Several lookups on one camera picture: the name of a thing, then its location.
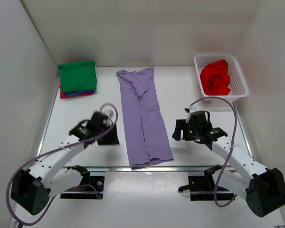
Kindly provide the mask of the purple t-shirt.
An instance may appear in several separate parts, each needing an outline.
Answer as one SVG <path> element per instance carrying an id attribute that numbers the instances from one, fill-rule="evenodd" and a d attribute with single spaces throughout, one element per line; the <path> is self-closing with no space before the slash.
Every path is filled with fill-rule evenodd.
<path id="1" fill-rule="evenodd" d="M 156 94 L 154 69 L 116 73 L 120 83 L 123 126 L 131 169 L 173 160 Z"/>

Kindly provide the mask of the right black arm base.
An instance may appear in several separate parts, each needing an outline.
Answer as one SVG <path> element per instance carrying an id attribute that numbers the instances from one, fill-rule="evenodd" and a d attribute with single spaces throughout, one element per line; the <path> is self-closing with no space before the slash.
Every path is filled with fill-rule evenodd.
<path id="1" fill-rule="evenodd" d="M 212 175 L 218 174 L 222 165 L 215 165 L 203 172 L 203 175 L 191 175 L 188 177 L 189 183 L 178 188 L 179 193 L 190 191 L 191 201 L 214 201 L 215 181 Z"/>

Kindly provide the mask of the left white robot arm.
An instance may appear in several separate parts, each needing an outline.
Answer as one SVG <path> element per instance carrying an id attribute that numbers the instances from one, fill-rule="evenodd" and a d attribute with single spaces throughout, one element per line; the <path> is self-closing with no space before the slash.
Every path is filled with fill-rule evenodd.
<path id="1" fill-rule="evenodd" d="M 59 151 L 40 159 L 29 168 L 16 172 L 11 182 L 11 198 L 31 215 L 40 213 L 50 199 L 90 183 L 89 171 L 80 166 L 61 169 L 89 145 L 118 145 L 117 127 L 113 110 L 95 111 L 90 119 L 79 122 L 59 144 Z"/>

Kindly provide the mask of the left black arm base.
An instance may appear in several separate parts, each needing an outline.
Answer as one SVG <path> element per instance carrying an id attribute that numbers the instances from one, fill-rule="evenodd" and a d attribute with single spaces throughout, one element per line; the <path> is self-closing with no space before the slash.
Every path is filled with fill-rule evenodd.
<path id="1" fill-rule="evenodd" d="M 105 176 L 92 176 L 87 168 L 76 165 L 69 166 L 67 170 L 77 171 L 82 179 L 78 187 L 73 187 L 60 194 L 61 199 L 102 200 Z"/>

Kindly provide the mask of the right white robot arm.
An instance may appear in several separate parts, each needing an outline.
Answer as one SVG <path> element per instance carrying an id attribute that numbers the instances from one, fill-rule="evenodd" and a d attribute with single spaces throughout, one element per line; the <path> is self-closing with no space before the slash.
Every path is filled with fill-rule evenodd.
<path id="1" fill-rule="evenodd" d="M 202 176 L 190 176 L 188 185 L 179 187 L 179 192 L 189 190 L 192 200 L 231 200 L 238 196 L 261 218 L 285 205 L 285 180 L 279 169 L 260 164 L 233 144 L 225 131 L 212 127 L 209 112 L 194 107 L 185 111 L 188 116 L 176 121 L 172 138 L 207 146 L 234 171 L 212 166 Z"/>

